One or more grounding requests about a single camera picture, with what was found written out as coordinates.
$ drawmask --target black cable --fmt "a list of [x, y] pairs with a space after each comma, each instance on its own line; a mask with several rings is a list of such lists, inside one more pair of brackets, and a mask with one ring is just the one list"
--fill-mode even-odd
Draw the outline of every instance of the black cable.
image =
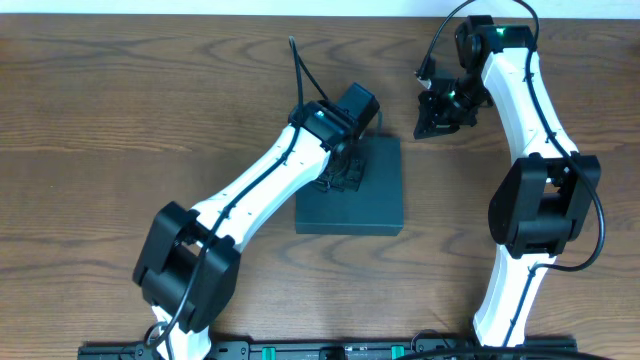
[[516, 355], [516, 356], [530, 356], [530, 357], [545, 357], [552, 359], [576, 359], [576, 360], [608, 360], [605, 357], [570, 352], [566, 350], [556, 349], [541, 349], [541, 348], [527, 348], [527, 347], [469, 347], [469, 348], [452, 348], [452, 349], [435, 349], [429, 351], [418, 352], [401, 356], [395, 360], [415, 360], [440, 357], [453, 357], [462, 355]]
[[455, 8], [442, 22], [442, 24], [440, 25], [440, 27], [438, 28], [438, 31], [436, 31], [436, 34], [433, 36], [433, 40], [431, 40], [431, 45], [429, 45], [429, 50], [427, 50], [427, 55], [424, 57], [424, 60], [422, 60], [422, 64], [420, 65], [420, 68], [418, 69], [418, 71], [416, 72], [416, 75], [418, 75], [420, 77], [420, 80], [424, 80], [423, 76], [424, 76], [424, 71], [427, 69], [427, 65], [429, 64], [429, 58], [431, 57], [431, 52], [433, 51], [434, 46], [436, 45], [436, 41], [438, 41], [438, 38], [440, 37], [440, 33], [442, 32], [442, 29], [444, 29], [445, 25], [447, 25], [447, 23], [449, 22], [449, 20], [451, 20], [451, 18], [453, 18], [453, 16], [460, 11], [463, 7], [471, 4], [472, 2], [474, 2], [475, 0], [467, 0], [465, 2], [463, 2], [460, 6], [458, 6], [457, 8]]
[[167, 360], [173, 360], [173, 347], [171, 346], [171, 341], [165, 341], [165, 346], [167, 347], [167, 356], [169, 357]]
[[600, 201], [600, 197], [598, 196], [598, 193], [596, 192], [595, 187], [593, 186], [593, 184], [591, 183], [587, 175], [584, 173], [584, 171], [580, 168], [578, 164], [575, 163], [575, 161], [571, 158], [571, 156], [567, 153], [567, 151], [562, 147], [562, 145], [560, 145], [560, 143], [556, 139], [556, 134], [553, 132], [553, 130], [551, 130], [551, 127], [547, 122], [547, 118], [544, 116], [544, 112], [542, 111], [542, 107], [540, 106], [540, 102], [538, 101], [538, 97], [536, 96], [536, 92], [533, 87], [533, 80], [532, 80], [533, 74], [531, 74], [531, 58], [533, 57], [533, 53], [537, 49], [538, 36], [540, 34], [540, 21], [538, 19], [538, 15], [536, 14], [535, 10], [533, 10], [533, 8], [529, 6], [529, 4], [525, 3], [524, 1], [522, 0], [514, 0], [514, 1], [522, 5], [525, 9], [529, 11], [529, 13], [531, 13], [531, 16], [533, 17], [533, 20], [536, 25], [536, 30], [533, 35], [533, 43], [529, 47], [529, 52], [527, 53], [527, 58], [524, 66], [525, 81], [527, 83], [527, 88], [529, 89], [529, 94], [531, 95], [531, 101], [533, 102], [533, 106], [535, 107], [536, 112], [538, 113], [538, 117], [540, 117], [540, 122], [542, 123], [542, 126], [544, 127], [544, 130], [547, 133], [547, 137], [549, 141], [558, 150], [558, 152], [562, 154], [562, 157], [567, 160], [567, 163], [569, 164], [569, 169], [575, 172], [578, 178], [584, 183], [584, 186], [587, 189], [587, 192], [589, 193], [589, 195], [591, 196], [591, 199], [593, 200], [593, 204], [596, 209], [596, 215], [598, 218], [598, 242], [591, 256], [589, 256], [589, 258], [580, 265], [562, 266], [562, 265], [553, 265], [553, 264], [535, 264], [531, 267], [531, 269], [529, 269], [529, 276], [527, 278], [527, 282], [522, 291], [522, 295], [520, 296], [520, 301], [518, 302], [516, 313], [513, 319], [511, 320], [511, 325], [509, 326], [509, 330], [507, 331], [507, 336], [505, 337], [503, 346], [506, 346], [509, 343], [511, 333], [513, 332], [513, 329], [518, 321], [518, 317], [520, 316], [520, 312], [522, 311], [522, 307], [524, 306], [524, 300], [527, 297], [527, 292], [529, 291], [531, 282], [533, 281], [533, 278], [536, 275], [536, 271], [540, 268], [548, 268], [548, 269], [559, 270], [564, 272], [576, 272], [576, 271], [581, 271], [588, 268], [589, 266], [591, 266], [591, 264], [593, 264], [596, 261], [598, 256], [600, 256], [600, 253], [602, 252], [602, 248], [604, 247], [604, 241], [605, 241], [605, 235], [606, 235], [604, 209], [602, 207], [602, 202]]
[[[209, 235], [207, 236], [207, 239], [202, 244], [202, 248], [200, 249], [200, 253], [198, 254], [198, 260], [196, 262], [196, 265], [193, 268], [193, 272], [191, 273], [191, 277], [189, 278], [189, 282], [187, 283], [187, 287], [185, 288], [184, 294], [182, 295], [182, 299], [180, 300], [180, 304], [178, 305], [178, 308], [177, 308], [177, 310], [175, 312], [175, 315], [173, 316], [173, 318], [171, 319], [171, 321], [167, 325], [166, 329], [162, 332], [162, 334], [160, 334], [160, 336], [158, 336], [158, 338], [155, 339], [153, 342], [149, 342], [150, 333], [152, 331], [148, 331], [147, 332], [148, 335], [145, 336], [144, 345], [146, 347], [148, 347], [148, 348], [156, 349], [160, 344], [162, 344], [164, 341], [166, 341], [168, 339], [168, 337], [169, 337], [169, 334], [171, 333], [173, 328], [178, 323], [178, 318], [180, 317], [180, 315], [184, 311], [185, 305], [187, 303], [187, 299], [188, 299], [189, 294], [191, 293], [191, 291], [193, 289], [193, 285], [195, 283], [195, 279], [197, 278], [197, 274], [199, 273], [200, 268], [202, 267], [202, 264], [204, 263], [205, 255], [206, 255], [207, 251], [209, 250], [209, 248], [211, 247], [211, 245], [213, 245], [213, 242], [214, 242], [214, 240], [216, 238], [215, 234], [218, 231], [218, 228], [220, 227], [220, 224], [222, 223], [222, 221], [229, 217], [229, 214], [231, 213], [231, 210], [236, 206], [236, 204], [245, 195], [247, 195], [251, 190], [253, 190], [253, 188], [255, 188], [267, 176], [269, 176], [275, 169], [277, 169], [278, 166], [282, 165], [285, 161], [287, 161], [287, 158], [289, 157], [289, 155], [293, 151], [294, 146], [296, 145], [296, 142], [298, 140], [298, 135], [300, 134], [300, 126], [299, 126], [299, 124], [302, 123], [302, 120], [304, 119], [304, 114], [303, 114], [303, 112], [304, 112], [304, 94], [302, 92], [302, 75], [300, 73], [300, 56], [298, 55], [298, 50], [296, 49], [295, 39], [293, 38], [293, 36], [289, 37], [289, 45], [291, 46], [291, 50], [292, 50], [292, 53], [293, 53], [294, 64], [295, 64], [295, 68], [296, 68], [296, 83], [297, 83], [297, 86], [298, 86], [298, 110], [297, 110], [297, 115], [298, 115], [298, 120], [299, 120], [298, 124], [294, 125], [295, 131], [293, 133], [293, 138], [291, 139], [291, 142], [289, 143], [289, 147], [287, 147], [287, 149], [282, 153], [282, 156], [280, 158], [278, 158], [276, 160], [276, 162], [273, 165], [271, 165], [271, 167], [269, 167], [267, 170], [265, 170], [265, 172], [263, 172], [255, 180], [253, 180], [253, 182], [251, 182], [249, 185], [247, 185], [247, 187], [242, 189], [242, 191], [238, 195], [236, 195], [233, 198], [233, 200], [231, 200], [222, 209], [222, 212], [220, 213], [220, 216], [218, 217], [218, 219], [214, 223], [213, 227], [211, 228], [211, 231], [209, 232]], [[165, 322], [157, 322], [156, 324], [154, 324], [151, 327], [150, 330], [153, 330], [155, 328], [164, 326], [165, 324], [166, 324]], [[173, 358], [173, 354], [169, 354], [169, 357], [170, 357], [170, 359]]]
[[[291, 44], [291, 38], [293, 38], [293, 36], [289, 36], [289, 45], [291, 46], [291, 49], [293, 50], [293, 46], [295, 46], [295, 44], [293, 44], [293, 45]], [[322, 90], [322, 88], [320, 87], [320, 85], [318, 84], [316, 79], [313, 77], [313, 75], [311, 75], [311, 73], [309, 72], [309, 69], [307, 69], [307, 66], [304, 64], [304, 61], [302, 61], [302, 58], [300, 56], [298, 56], [298, 61], [300, 62], [300, 67], [302, 67], [302, 70], [304, 71], [304, 73], [307, 75], [307, 77], [309, 78], [309, 80], [311, 81], [313, 86], [315, 86], [315, 88], [320, 93], [320, 96], [322, 96], [322, 98], [325, 101], [330, 102], [331, 100], [329, 100], [329, 97], [327, 96], [327, 94], [324, 93], [324, 91]]]

